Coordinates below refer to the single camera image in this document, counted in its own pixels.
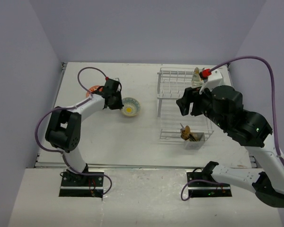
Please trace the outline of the white bowl orange floral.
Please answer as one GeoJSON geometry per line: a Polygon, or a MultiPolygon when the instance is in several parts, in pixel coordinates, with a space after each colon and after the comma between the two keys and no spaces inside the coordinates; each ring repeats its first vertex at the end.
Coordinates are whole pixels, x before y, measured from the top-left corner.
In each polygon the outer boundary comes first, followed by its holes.
{"type": "Polygon", "coordinates": [[[87,92],[86,92],[86,97],[89,97],[90,94],[94,94],[95,91],[102,91],[103,87],[96,85],[96,86],[92,86],[87,92]]]}

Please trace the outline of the white bowl yellow dots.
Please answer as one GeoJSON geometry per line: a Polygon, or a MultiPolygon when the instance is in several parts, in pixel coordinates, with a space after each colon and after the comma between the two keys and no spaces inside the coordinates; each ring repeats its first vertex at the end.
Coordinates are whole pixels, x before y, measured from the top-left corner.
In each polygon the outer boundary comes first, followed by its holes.
{"type": "Polygon", "coordinates": [[[134,117],[141,110],[141,105],[135,98],[125,97],[122,99],[122,103],[123,107],[121,109],[121,113],[126,117],[134,117]]]}

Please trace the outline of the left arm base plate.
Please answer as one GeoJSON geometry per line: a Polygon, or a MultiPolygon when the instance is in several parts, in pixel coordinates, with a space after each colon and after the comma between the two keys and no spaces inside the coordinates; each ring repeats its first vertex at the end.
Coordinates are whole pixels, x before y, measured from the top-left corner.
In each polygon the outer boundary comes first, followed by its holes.
{"type": "Polygon", "coordinates": [[[103,172],[99,176],[83,176],[68,170],[61,172],[59,197],[103,198],[103,172]]]}

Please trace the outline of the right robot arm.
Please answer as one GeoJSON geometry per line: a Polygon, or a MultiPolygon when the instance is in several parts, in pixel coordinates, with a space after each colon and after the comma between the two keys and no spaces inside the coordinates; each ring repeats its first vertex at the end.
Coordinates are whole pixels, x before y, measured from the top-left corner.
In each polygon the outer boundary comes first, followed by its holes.
{"type": "Polygon", "coordinates": [[[265,117],[243,108],[242,93],[225,85],[204,92],[199,87],[188,87],[176,104],[183,116],[207,117],[248,150],[263,169],[253,173],[210,161],[197,182],[208,186],[234,185],[254,193],[270,207],[284,208],[284,157],[277,151],[275,135],[265,117]]]}

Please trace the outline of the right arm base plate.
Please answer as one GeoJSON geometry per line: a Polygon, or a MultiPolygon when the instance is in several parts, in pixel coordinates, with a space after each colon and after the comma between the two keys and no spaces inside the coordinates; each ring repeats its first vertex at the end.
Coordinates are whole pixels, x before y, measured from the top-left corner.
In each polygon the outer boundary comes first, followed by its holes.
{"type": "Polygon", "coordinates": [[[214,198],[231,197],[231,187],[229,184],[215,185],[206,182],[196,182],[196,180],[205,180],[213,182],[213,179],[203,176],[202,169],[197,168],[186,172],[187,181],[194,182],[187,186],[189,198],[214,198]]]}

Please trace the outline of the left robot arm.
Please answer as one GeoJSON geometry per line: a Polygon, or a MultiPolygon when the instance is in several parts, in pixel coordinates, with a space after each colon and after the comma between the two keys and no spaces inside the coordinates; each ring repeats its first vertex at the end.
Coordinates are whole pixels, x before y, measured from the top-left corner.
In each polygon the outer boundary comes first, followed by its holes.
{"type": "Polygon", "coordinates": [[[103,86],[90,92],[82,101],[68,106],[56,107],[51,112],[45,140],[61,154],[67,166],[67,177],[79,186],[85,185],[89,177],[105,177],[102,173],[90,173],[88,165],[79,151],[81,124],[92,114],[103,109],[120,110],[123,107],[122,85],[119,80],[106,79],[103,86]]]}

